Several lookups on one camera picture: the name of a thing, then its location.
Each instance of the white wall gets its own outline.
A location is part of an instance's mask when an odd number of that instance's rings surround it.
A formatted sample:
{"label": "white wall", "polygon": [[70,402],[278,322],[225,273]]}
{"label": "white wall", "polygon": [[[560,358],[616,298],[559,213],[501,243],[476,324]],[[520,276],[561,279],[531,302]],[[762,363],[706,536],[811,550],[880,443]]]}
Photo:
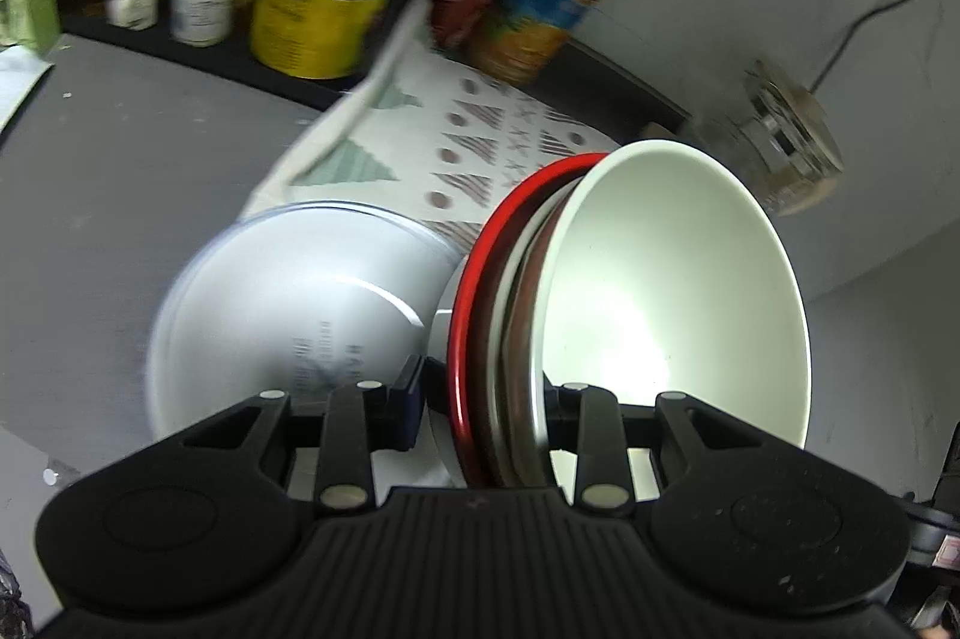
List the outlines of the white wall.
{"label": "white wall", "polygon": [[[808,83],[881,0],[602,0],[576,32],[688,110],[758,55]],[[846,283],[960,215],[960,0],[917,0],[865,27],[820,99],[847,172],[779,222],[805,297]]]}
{"label": "white wall", "polygon": [[808,449],[928,498],[960,421],[960,221],[808,305]]}

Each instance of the yellow label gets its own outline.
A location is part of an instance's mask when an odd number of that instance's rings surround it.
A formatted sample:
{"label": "yellow label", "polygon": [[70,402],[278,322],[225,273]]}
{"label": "yellow label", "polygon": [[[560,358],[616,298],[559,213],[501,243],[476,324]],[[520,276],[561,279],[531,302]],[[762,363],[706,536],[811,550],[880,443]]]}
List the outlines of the yellow label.
{"label": "yellow label", "polygon": [[363,38],[387,0],[257,0],[251,50],[296,78],[339,78],[360,62]]}

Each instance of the white plastic container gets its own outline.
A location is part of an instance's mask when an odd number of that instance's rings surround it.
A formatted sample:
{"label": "white plastic container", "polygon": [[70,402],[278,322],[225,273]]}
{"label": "white plastic container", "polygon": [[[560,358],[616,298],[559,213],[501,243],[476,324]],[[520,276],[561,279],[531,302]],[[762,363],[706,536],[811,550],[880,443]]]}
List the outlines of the white plastic container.
{"label": "white plastic container", "polygon": [[191,46],[213,46],[229,35],[233,0],[173,0],[174,38]]}

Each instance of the stacked bowl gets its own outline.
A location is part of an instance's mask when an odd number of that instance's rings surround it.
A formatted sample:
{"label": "stacked bowl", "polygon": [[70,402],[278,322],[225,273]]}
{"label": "stacked bowl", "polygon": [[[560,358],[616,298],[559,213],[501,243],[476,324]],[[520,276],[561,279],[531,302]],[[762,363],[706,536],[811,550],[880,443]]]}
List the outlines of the stacked bowl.
{"label": "stacked bowl", "polygon": [[[570,494],[575,456],[550,452],[547,382],[625,404],[683,390],[805,441],[808,334],[784,248],[736,177],[675,142],[566,158],[524,181],[450,280],[429,350],[448,365],[434,436],[470,486]],[[631,466],[637,498],[656,495],[645,452]]]}

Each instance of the kitchen towel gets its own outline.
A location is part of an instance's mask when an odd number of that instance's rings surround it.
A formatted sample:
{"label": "kitchen towel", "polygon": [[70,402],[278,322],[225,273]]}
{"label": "kitchen towel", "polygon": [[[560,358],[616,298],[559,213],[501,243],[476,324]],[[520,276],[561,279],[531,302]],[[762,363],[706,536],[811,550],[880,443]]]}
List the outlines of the kitchen towel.
{"label": "kitchen towel", "polygon": [[304,200],[404,214],[464,252],[510,190],[551,161],[616,143],[432,49],[411,0],[371,74],[309,127],[244,207]]}

